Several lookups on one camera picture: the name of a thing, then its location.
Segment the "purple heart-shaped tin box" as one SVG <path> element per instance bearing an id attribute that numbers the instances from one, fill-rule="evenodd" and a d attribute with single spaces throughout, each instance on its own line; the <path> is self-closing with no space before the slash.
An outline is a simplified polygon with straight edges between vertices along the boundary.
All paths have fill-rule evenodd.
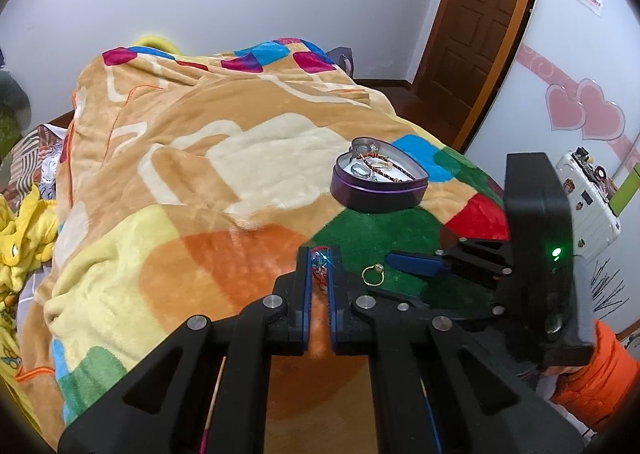
<path id="1" fill-rule="evenodd" d="M 409 154 L 386 141 L 358 137 L 337 156 L 330 193 L 353 211 L 383 214 L 418 205 L 428 181 L 427 171 Z"/>

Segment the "green thermos bottle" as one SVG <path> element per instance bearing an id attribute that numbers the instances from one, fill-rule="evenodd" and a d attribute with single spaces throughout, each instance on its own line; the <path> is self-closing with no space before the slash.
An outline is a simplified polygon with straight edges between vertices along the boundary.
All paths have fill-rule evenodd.
<path id="1" fill-rule="evenodd" d="M 623 210 L 630 203 L 636 192 L 640 188 L 640 164 L 637 163 L 632 167 L 628 176 L 611 197 L 610 207 L 616 217 L 620 217 Z"/>

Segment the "colourful beaded charm jewelry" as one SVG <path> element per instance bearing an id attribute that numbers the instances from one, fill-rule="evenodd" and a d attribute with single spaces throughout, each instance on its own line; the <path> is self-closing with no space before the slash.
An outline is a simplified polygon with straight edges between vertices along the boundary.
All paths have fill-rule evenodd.
<path id="1" fill-rule="evenodd" d="M 311 273 L 323 294 L 328 292 L 328 276 L 329 276 L 329 248 L 321 245 L 314 247 L 310 252 Z"/>

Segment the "pile of clothes and boxes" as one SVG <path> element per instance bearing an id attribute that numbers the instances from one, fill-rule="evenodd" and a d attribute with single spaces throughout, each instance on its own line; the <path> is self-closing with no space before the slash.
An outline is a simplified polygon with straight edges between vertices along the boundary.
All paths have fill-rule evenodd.
<path id="1" fill-rule="evenodd" d="M 4 159 L 22 138 L 23 126 L 30 123 L 30 103 L 24 89 L 6 68 L 4 57 L 1 57 L 0 80 L 0 153 Z"/>

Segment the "orange jacket sleeve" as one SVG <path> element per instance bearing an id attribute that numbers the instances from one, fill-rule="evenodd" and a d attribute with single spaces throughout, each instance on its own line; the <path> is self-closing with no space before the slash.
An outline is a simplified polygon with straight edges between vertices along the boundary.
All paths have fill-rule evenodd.
<path id="1" fill-rule="evenodd" d="M 611 327 L 597 320 L 591 360 L 574 373 L 561 374 L 550 401 L 602 432 L 638 380 L 639 361 L 616 339 Z"/>

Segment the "brown wooden door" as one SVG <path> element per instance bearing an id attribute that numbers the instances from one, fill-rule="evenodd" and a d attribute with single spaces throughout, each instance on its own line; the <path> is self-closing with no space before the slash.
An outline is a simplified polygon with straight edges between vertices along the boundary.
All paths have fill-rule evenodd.
<path id="1" fill-rule="evenodd" d="M 510 63 L 530 0 L 440 0 L 412 91 L 462 150 Z"/>

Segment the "white wardrobe door pink hearts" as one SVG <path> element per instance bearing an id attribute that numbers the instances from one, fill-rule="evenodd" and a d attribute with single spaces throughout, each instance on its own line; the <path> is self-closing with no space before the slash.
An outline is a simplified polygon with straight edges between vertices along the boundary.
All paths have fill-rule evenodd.
<path id="1" fill-rule="evenodd" d="M 522 44 L 465 155 L 503 181 L 506 155 L 586 148 L 621 185 L 639 162 L 639 20 L 627 0 L 535 0 Z"/>

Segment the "grey purple bag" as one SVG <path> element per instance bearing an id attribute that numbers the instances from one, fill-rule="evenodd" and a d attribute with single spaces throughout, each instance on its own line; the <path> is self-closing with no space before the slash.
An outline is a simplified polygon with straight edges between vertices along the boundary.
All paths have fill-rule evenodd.
<path id="1" fill-rule="evenodd" d="M 340 46 L 329 50 L 326 55 L 350 78 L 354 77 L 355 63 L 352 48 Z"/>

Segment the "striped brown cloth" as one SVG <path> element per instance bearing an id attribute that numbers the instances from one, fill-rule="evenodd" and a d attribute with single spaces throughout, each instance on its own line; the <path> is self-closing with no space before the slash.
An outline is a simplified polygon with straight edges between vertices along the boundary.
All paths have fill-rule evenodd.
<path id="1" fill-rule="evenodd" d="M 35 185 L 41 199 L 56 198 L 56 173 L 66 129 L 42 124 L 17 142 L 1 164 L 1 194 L 17 213 Z"/>

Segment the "colourful plush patchwork blanket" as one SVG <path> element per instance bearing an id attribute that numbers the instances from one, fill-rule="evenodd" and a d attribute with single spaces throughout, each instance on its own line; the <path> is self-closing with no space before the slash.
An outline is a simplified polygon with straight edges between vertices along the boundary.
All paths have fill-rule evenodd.
<path id="1" fill-rule="evenodd" d="M 114 48 L 72 101 L 52 270 L 20 330 L 24 393 L 50 445 L 185 319 L 267 295 L 301 246 L 338 246 L 365 278 L 391 251 L 508 235 L 483 170 L 305 40 L 211 57 Z M 416 207 L 334 200 L 335 160 L 363 136 L 427 170 Z"/>

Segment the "yellow cartoon bedsheet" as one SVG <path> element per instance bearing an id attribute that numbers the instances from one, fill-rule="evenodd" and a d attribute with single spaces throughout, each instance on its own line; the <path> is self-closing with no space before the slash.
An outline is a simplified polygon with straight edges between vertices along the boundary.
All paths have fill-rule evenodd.
<path id="1" fill-rule="evenodd" d="M 39 426 L 38 420 L 21 383 L 46 369 L 24 367 L 17 344 L 17 305 L 28 274 L 52 258 L 58 234 L 55 206 L 55 201 L 40 197 L 36 185 L 18 211 L 12 211 L 6 200 L 1 201 L 1 379 L 34 427 Z"/>

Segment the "yellow pillow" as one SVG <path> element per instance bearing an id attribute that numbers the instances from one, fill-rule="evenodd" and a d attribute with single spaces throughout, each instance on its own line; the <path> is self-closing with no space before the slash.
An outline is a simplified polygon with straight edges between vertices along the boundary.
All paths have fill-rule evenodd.
<path id="1" fill-rule="evenodd" d="M 158 35 L 142 36 L 134 43 L 134 46 L 149 47 L 158 51 L 164 51 L 166 54 L 171 55 L 181 54 L 180 49 L 174 43 L 171 43 L 167 38 L 163 38 Z"/>

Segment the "white suitcase with stickers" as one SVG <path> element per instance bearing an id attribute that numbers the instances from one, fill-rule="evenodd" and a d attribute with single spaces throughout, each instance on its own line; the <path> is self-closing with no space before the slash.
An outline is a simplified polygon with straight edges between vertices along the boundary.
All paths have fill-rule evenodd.
<path id="1" fill-rule="evenodd" d="M 584 147 L 564 154 L 555 170 L 570 203 L 575 254 L 590 261 L 620 236 L 620 219 L 610 205 L 608 175 Z"/>

